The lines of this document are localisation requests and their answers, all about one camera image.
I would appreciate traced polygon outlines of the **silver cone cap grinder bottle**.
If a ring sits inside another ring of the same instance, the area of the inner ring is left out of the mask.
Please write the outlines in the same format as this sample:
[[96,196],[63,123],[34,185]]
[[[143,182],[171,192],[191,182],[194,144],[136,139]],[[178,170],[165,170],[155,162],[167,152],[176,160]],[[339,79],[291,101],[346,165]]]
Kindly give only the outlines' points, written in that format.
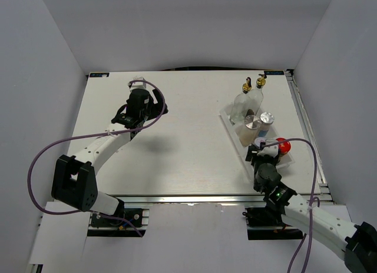
[[239,134],[240,143],[244,147],[247,147],[254,142],[259,134],[261,124],[262,122],[258,116],[248,115],[245,117]]

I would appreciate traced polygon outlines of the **silver lid shaker bottle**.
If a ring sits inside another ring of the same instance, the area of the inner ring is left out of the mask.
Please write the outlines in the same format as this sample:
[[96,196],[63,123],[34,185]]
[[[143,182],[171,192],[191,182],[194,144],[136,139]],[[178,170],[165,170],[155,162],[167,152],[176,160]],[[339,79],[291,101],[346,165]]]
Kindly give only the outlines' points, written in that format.
[[265,137],[272,126],[275,116],[270,112],[263,112],[260,114],[261,126],[258,137]]

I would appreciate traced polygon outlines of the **square glass bottle gold spout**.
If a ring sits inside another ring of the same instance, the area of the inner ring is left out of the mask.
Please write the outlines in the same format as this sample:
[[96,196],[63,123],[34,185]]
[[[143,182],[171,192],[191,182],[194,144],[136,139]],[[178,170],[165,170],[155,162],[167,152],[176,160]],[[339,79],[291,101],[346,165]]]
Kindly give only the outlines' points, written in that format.
[[264,98],[262,89],[266,84],[267,76],[266,74],[260,74],[259,76],[256,81],[256,87],[248,93],[250,103],[247,107],[246,116],[257,115]]

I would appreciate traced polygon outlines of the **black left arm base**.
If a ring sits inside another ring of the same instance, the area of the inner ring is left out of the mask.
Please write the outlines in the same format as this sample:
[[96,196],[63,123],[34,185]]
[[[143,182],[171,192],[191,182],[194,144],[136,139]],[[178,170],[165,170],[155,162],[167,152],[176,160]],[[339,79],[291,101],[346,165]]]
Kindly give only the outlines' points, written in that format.
[[88,237],[142,238],[147,230],[149,209],[123,204],[115,215],[93,212],[88,225]]

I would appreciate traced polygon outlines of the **red cap sauce jar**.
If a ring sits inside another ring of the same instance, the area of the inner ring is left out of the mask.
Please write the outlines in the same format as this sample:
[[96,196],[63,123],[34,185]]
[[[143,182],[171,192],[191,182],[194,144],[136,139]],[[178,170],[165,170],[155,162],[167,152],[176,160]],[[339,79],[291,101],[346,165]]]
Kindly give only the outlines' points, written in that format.
[[279,142],[278,162],[280,162],[281,159],[289,153],[292,146],[290,142],[283,137],[276,138],[276,141]]

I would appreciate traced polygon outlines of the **small jar with white lid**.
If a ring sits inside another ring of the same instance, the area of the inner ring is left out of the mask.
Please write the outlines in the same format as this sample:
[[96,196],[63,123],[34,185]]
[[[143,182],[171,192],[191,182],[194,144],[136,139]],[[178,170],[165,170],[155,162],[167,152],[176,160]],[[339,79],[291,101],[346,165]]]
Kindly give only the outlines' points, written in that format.
[[266,138],[264,137],[257,137],[255,140],[254,140],[254,146],[260,148],[261,147],[261,144],[265,144],[266,143]]

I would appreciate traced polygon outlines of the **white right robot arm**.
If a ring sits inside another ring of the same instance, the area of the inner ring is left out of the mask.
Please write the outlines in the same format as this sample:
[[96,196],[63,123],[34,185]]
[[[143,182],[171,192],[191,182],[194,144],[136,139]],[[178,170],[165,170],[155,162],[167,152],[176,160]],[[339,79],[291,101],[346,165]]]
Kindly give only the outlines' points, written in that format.
[[376,229],[342,220],[309,201],[282,182],[276,165],[280,152],[270,145],[248,147],[254,190],[263,194],[264,217],[273,225],[289,225],[334,252],[350,272],[376,272]]

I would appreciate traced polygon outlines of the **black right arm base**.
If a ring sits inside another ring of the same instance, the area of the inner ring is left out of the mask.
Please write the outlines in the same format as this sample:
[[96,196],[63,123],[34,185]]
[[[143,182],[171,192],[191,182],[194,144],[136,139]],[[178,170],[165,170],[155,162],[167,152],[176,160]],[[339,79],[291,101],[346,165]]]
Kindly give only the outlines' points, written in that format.
[[285,224],[277,212],[267,207],[247,205],[242,212],[249,241],[300,240],[303,232]]

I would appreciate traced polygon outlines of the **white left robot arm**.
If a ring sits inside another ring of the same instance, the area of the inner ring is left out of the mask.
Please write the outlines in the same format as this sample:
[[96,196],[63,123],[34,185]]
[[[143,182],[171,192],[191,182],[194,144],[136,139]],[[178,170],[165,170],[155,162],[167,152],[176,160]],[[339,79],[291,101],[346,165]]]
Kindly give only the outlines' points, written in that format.
[[96,175],[121,147],[132,141],[145,122],[168,112],[158,89],[132,89],[126,103],[104,135],[74,155],[62,155],[55,164],[52,197],[82,212],[99,212],[111,225],[124,220],[124,203],[98,190]]

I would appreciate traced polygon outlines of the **clear round glass oil bottle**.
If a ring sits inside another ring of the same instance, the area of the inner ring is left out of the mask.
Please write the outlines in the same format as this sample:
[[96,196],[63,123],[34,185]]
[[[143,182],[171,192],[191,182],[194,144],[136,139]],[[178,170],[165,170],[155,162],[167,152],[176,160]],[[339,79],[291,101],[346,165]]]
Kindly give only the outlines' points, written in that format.
[[234,125],[244,121],[248,115],[254,115],[255,112],[251,109],[252,99],[250,91],[252,90],[252,80],[250,77],[246,78],[246,82],[242,85],[242,92],[235,97],[233,101],[232,110],[230,113],[230,122]]

